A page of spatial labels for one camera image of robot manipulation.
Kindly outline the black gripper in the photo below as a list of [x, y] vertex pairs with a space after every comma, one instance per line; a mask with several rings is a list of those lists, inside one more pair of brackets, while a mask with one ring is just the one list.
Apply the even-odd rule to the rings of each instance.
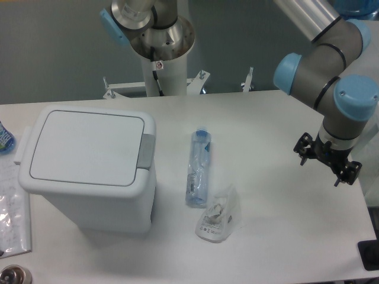
[[301, 166], [303, 166], [308, 159], [314, 159], [315, 152], [316, 159], [329, 166], [332, 172], [337, 176], [337, 180], [334, 184], [335, 187], [340, 183], [353, 185], [359, 176], [362, 164], [357, 161], [348, 161], [348, 155], [351, 149], [336, 150], [332, 149], [329, 144], [330, 141], [323, 143], [319, 135], [317, 135], [314, 142], [309, 133], [304, 133], [298, 139], [293, 150], [300, 157]]

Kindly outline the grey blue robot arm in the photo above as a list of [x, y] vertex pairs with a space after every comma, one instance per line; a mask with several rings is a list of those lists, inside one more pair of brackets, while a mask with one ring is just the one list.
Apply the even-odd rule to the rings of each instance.
[[[277, 5], [315, 48], [307, 56], [286, 55], [274, 72], [274, 85], [324, 117], [317, 137], [303, 134], [294, 151], [303, 162], [327, 165], [337, 183], [352, 185], [362, 165], [348, 156], [377, 108], [378, 85], [342, 72], [368, 47], [370, 30], [360, 20], [343, 20], [326, 1]], [[178, 14], [176, 1], [112, 1], [99, 17], [114, 41], [140, 57], [148, 96], [188, 94], [187, 54], [195, 32]]]

